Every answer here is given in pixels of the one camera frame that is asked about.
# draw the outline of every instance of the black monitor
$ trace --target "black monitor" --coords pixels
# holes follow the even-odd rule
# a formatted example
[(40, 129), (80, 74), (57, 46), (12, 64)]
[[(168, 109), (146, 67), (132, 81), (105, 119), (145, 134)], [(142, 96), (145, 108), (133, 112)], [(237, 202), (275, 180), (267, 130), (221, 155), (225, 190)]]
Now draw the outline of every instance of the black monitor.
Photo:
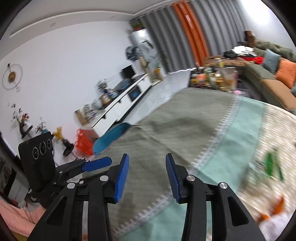
[(125, 67), (124, 69), (122, 69), (122, 72), (123, 72), (123, 75), (124, 75), (125, 79), (128, 79), (128, 78), (131, 79), (133, 76), (136, 75), (134, 70), (133, 70), (133, 67), (131, 65)]

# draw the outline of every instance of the blue pillow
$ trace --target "blue pillow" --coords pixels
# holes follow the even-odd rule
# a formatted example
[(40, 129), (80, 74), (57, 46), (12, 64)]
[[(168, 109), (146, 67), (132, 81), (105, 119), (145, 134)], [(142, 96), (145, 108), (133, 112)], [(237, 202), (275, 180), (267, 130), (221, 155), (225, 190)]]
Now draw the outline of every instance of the blue pillow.
[(262, 66), (267, 69), (269, 72), (275, 74), (277, 71), (277, 68), (279, 66), (279, 58), (281, 56), (272, 52), (269, 49), (266, 49), (264, 61), (262, 63)]
[(291, 89), (291, 93), (296, 97), (296, 85)]

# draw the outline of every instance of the silver screw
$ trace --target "silver screw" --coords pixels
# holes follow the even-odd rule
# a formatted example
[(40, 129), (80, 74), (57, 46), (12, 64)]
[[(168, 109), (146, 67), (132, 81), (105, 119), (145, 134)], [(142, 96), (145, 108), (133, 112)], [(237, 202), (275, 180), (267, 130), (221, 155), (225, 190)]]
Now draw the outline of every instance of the silver screw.
[(186, 177), (186, 179), (187, 179), (188, 181), (192, 182), (192, 181), (195, 180), (195, 176), (188, 175), (188, 176)]
[(73, 189), (75, 187), (75, 183), (68, 183), (67, 188)]
[(226, 183), (220, 183), (220, 187), (223, 188), (223, 189), (226, 189), (228, 186)]
[(109, 179), (109, 177), (108, 176), (100, 176), (100, 180), (102, 181), (102, 182), (106, 182), (107, 180)]

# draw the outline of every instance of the sofa backrest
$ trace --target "sofa backrest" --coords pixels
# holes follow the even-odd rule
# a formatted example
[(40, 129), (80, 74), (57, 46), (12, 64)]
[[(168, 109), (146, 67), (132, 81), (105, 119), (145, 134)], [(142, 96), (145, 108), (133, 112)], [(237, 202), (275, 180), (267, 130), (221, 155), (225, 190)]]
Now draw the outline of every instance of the sofa backrest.
[(296, 53), (294, 53), (291, 49), (285, 48), (279, 44), (274, 44), (265, 40), (255, 40), (254, 52), (257, 55), (264, 57), (266, 49), (270, 49), (272, 52), (279, 54), (283, 58), (286, 58), (296, 63)]

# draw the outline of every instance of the cabinet drawer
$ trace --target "cabinet drawer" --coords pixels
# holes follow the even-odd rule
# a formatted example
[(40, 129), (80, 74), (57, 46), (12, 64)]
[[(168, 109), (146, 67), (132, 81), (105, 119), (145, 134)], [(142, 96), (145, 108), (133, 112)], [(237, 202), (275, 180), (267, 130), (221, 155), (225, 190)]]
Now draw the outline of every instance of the cabinet drawer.
[(117, 119), (117, 114), (116, 112), (111, 109), (109, 110), (102, 118), (98, 121), (97, 124), (93, 127), (95, 132), (98, 134), (98, 136), (102, 136), (106, 133), (106, 131), (113, 125), (113, 123)]
[(147, 90), (151, 85), (149, 77), (145, 77), (142, 81), (137, 83), (137, 85), (139, 86), (141, 92)]
[(117, 102), (112, 109), (117, 114), (117, 117), (122, 116), (125, 113), (125, 110), (130, 106), (131, 100), (129, 96), (126, 94), (123, 98), (120, 99), (119, 102)]

